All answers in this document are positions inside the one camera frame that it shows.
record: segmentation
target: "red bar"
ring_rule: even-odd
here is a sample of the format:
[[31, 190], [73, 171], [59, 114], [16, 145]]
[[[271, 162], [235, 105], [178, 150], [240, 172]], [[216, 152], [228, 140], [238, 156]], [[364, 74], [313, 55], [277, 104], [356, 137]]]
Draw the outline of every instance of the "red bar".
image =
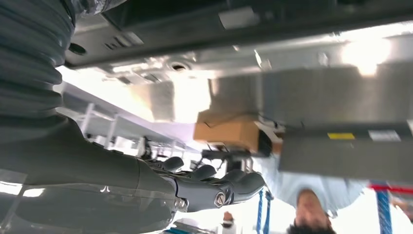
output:
[[401, 194], [413, 194], [413, 188], [403, 188], [403, 187], [392, 187], [388, 185], [370, 185], [371, 189], [376, 191], [387, 190], [394, 193], [401, 193]]

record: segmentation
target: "yellow label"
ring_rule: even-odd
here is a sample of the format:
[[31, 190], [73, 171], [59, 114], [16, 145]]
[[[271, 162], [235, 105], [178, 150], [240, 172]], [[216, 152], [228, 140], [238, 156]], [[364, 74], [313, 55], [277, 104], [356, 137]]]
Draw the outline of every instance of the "yellow label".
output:
[[328, 133], [328, 137], [331, 140], [354, 140], [355, 139], [352, 133]]

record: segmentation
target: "black hair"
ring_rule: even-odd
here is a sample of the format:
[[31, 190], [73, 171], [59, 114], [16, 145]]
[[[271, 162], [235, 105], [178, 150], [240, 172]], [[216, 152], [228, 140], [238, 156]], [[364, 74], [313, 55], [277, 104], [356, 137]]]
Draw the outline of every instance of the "black hair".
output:
[[291, 225], [287, 229], [287, 234], [336, 234], [334, 230], [331, 227], [328, 227], [327, 229], [318, 229], [314, 230], [309, 226], [296, 226], [296, 225]]
[[222, 224], [222, 227], [223, 227], [223, 228], [231, 228], [232, 225], [234, 225], [234, 224], [233, 224], [233, 223], [223, 223], [223, 224]]
[[234, 219], [230, 219], [227, 221], [224, 221], [224, 223], [222, 224], [223, 228], [231, 228], [234, 225]]

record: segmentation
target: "white shirt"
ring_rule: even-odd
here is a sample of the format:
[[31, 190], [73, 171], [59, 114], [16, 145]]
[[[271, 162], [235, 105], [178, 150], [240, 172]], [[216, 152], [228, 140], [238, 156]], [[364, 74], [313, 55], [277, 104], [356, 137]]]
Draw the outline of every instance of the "white shirt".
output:
[[317, 195], [326, 212], [335, 213], [338, 209], [351, 205], [368, 184], [366, 180], [279, 172], [279, 157], [276, 155], [255, 158], [254, 165], [257, 163], [266, 165], [260, 171], [272, 195], [295, 208], [299, 193], [303, 189], [310, 189]]

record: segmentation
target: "sticker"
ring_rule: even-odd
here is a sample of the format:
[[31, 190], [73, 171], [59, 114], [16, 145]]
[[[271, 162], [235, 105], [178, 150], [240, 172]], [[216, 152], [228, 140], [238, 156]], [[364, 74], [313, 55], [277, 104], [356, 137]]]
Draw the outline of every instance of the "sticker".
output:
[[327, 135], [331, 140], [354, 140], [355, 139], [352, 133], [328, 133]]
[[401, 141], [395, 130], [369, 130], [373, 141]]
[[225, 29], [245, 28], [256, 25], [260, 21], [260, 17], [254, 13], [251, 7], [220, 12], [218, 16]]

